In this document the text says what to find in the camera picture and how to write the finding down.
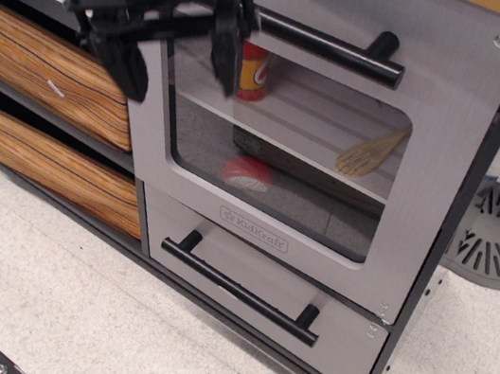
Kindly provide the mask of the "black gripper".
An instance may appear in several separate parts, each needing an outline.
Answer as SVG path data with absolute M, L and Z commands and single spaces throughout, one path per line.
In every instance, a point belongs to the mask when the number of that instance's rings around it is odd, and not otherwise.
M 73 12 L 80 24 L 80 41 L 97 56 L 105 71 L 126 98 L 145 100 L 148 70 L 138 44 L 148 38 L 88 29 L 91 11 L 99 16 L 114 13 L 128 20 L 147 12 L 170 12 L 187 3 L 208 4 L 216 17 L 211 33 L 211 59 L 214 75 L 223 94 L 232 97 L 241 80 L 243 41 L 259 30 L 260 18 L 254 0 L 64 0 L 65 9 Z

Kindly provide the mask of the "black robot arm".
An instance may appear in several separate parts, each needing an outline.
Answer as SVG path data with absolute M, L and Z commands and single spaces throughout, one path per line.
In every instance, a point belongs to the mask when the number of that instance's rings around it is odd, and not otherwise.
M 241 86 L 243 43 L 259 30 L 254 0 L 64 0 L 78 39 L 126 98 L 143 101 L 148 70 L 138 45 L 208 36 L 214 75 L 226 96 Z

